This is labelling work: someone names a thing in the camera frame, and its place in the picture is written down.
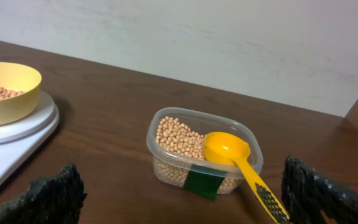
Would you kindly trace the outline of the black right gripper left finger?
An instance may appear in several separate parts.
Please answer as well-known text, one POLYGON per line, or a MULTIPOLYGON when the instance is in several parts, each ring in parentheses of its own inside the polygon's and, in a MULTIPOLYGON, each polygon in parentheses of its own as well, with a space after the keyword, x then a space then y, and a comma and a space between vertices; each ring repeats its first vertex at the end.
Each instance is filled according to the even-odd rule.
POLYGON ((0 224, 77 224, 87 196, 76 165, 33 180, 19 196, 0 205, 0 224))

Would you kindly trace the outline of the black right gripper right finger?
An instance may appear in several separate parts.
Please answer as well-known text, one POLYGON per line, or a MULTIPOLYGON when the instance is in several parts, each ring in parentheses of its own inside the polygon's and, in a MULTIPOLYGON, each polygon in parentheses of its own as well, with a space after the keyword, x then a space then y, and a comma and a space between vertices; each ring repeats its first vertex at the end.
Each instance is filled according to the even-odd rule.
POLYGON ((282 177, 282 201, 292 223, 358 224, 358 192, 288 156, 282 177))

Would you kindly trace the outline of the yellow measuring scoop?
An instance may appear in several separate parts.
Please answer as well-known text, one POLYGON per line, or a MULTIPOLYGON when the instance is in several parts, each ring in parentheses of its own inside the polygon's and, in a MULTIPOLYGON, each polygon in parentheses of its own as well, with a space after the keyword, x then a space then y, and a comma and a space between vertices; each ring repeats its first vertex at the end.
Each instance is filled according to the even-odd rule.
POLYGON ((248 163, 250 146, 241 138, 224 132, 212 132, 204 139, 204 158, 207 161, 238 166, 257 200, 275 223, 289 224, 290 217, 278 198, 248 163))

